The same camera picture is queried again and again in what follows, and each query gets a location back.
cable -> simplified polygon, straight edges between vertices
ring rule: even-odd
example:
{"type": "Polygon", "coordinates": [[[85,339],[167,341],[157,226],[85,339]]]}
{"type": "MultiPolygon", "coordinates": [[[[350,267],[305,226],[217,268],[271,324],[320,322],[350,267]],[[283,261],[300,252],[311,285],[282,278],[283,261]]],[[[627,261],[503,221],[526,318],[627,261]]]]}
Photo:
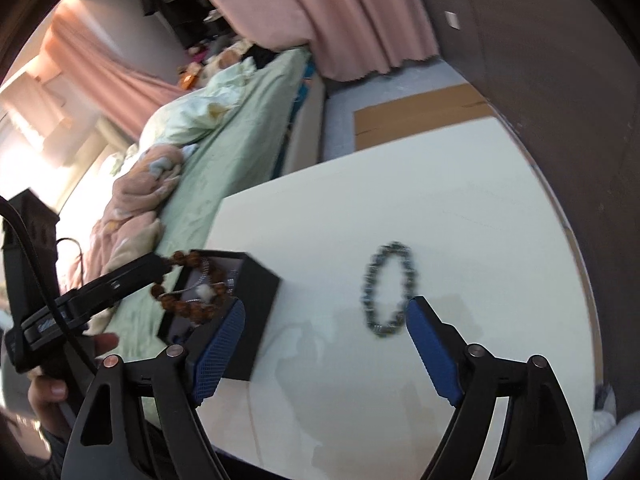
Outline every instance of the cable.
{"type": "Polygon", "coordinates": [[[20,213],[18,213],[15,208],[11,204],[9,204],[9,202],[2,196],[0,196],[0,216],[2,216],[2,218],[4,218],[14,230],[15,235],[20,242],[22,252],[27,257],[27,262],[31,267],[31,272],[36,279],[36,284],[38,285],[40,295],[42,296],[42,299],[44,300],[47,308],[53,316],[54,321],[60,328],[61,332],[65,335],[66,340],[69,341],[71,347],[76,351],[78,357],[81,359],[84,365],[93,375],[97,374],[95,363],[91,359],[89,359],[89,356],[82,349],[76,337],[72,334],[71,330],[69,330],[69,327],[63,319],[62,314],[60,314],[60,312],[56,308],[55,301],[44,285],[45,280],[44,276],[42,275],[42,270],[40,269],[40,266],[38,264],[38,255],[36,254],[33,243],[31,242],[31,238],[29,237],[27,227],[24,225],[20,213]]]}
{"type": "Polygon", "coordinates": [[[60,242],[65,241],[73,242],[78,246],[78,251],[80,252],[80,286],[84,286],[84,254],[82,254],[82,247],[80,246],[80,242],[75,238],[69,238],[65,236],[64,238],[58,238],[58,240],[56,240],[56,245],[58,245],[60,242]]]}

light switch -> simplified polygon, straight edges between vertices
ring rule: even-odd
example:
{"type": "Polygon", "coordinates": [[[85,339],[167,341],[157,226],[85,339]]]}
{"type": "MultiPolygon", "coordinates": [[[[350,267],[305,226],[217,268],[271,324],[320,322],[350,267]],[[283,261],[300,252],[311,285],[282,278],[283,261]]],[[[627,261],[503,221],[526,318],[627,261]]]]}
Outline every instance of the light switch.
{"type": "Polygon", "coordinates": [[[445,10],[444,17],[447,19],[447,23],[449,23],[451,27],[460,30],[460,21],[458,20],[458,15],[455,12],[445,10]]]}

green bed sheet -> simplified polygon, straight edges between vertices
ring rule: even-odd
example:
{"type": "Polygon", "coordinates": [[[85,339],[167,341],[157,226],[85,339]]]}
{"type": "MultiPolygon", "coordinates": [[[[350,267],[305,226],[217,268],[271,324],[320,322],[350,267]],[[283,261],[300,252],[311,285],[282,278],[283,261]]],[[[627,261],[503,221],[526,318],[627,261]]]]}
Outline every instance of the green bed sheet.
{"type": "MultiPolygon", "coordinates": [[[[199,142],[160,215],[166,230],[158,254],[202,248],[222,199],[270,179],[308,57],[306,48],[287,50],[258,70],[238,113],[199,142]]],[[[166,288],[174,286],[178,273],[166,277],[166,288]]],[[[161,352],[165,345],[156,333],[162,312],[148,287],[125,298],[107,327],[120,336],[114,352],[125,361],[161,352]]]]}

white table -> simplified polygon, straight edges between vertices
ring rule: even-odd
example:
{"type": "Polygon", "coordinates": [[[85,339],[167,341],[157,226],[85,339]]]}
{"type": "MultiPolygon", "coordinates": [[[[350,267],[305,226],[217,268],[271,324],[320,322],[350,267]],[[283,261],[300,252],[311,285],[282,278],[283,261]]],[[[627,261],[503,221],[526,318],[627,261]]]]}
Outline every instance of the white table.
{"type": "MultiPolygon", "coordinates": [[[[412,248],[419,294],[495,356],[545,355],[588,449],[593,345],[556,214],[493,118],[398,140],[227,198],[208,248],[247,251],[283,280],[250,383],[223,380],[199,410],[212,442],[291,479],[418,479],[452,408],[406,331],[364,324],[362,278],[392,240],[412,248]]],[[[384,317],[400,271],[380,273],[384,317]]],[[[500,400],[475,478],[487,478],[500,400]]]]}

human hand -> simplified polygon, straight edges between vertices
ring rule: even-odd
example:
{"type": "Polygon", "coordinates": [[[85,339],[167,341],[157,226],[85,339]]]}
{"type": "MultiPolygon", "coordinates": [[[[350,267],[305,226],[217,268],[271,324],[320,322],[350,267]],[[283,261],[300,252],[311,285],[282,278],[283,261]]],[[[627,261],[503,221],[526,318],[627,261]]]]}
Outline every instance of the human hand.
{"type": "MultiPolygon", "coordinates": [[[[95,354],[102,355],[118,346],[118,336],[112,333],[98,334],[94,336],[94,343],[95,354]]],[[[71,428],[59,404],[66,400],[67,394],[64,381],[38,376],[31,381],[28,395],[29,403],[44,430],[65,442],[71,436],[71,428]]]]}

